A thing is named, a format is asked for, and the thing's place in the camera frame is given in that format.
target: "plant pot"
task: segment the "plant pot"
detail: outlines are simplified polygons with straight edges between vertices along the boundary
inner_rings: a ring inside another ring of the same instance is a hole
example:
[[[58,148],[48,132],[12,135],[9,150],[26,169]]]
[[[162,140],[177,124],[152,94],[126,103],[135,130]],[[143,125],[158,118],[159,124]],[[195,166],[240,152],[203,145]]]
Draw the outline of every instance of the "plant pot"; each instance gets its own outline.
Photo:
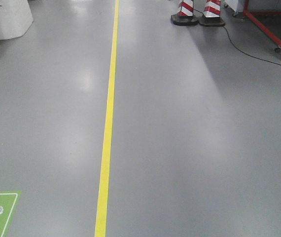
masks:
[[[33,22],[27,0],[0,1],[0,40],[23,36]]]

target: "gray floor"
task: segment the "gray floor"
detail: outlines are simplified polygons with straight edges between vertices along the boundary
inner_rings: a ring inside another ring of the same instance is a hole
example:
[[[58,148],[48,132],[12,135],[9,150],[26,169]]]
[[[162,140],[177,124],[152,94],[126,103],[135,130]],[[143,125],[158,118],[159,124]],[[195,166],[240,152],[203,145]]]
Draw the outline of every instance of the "gray floor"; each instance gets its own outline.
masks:
[[[281,237],[281,67],[172,25],[177,4],[120,1],[107,236]],[[0,190],[23,191],[8,236],[93,236],[114,1],[30,5],[0,46]],[[231,14],[236,45],[279,62]]]

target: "yellow floor tape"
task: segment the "yellow floor tape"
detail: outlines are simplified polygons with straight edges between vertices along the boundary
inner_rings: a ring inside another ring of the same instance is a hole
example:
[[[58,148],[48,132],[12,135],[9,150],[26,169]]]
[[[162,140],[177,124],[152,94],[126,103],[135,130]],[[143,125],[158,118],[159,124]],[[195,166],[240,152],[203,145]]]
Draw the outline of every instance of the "yellow floor tape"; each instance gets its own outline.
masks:
[[[107,202],[108,202],[108,191],[109,191],[111,143],[112,143],[112,130],[113,130],[118,18],[119,18],[119,0],[116,0],[115,12],[114,12],[114,24],[113,24],[110,76],[109,76],[106,118],[105,118],[105,136],[103,141],[95,237],[106,236]]]

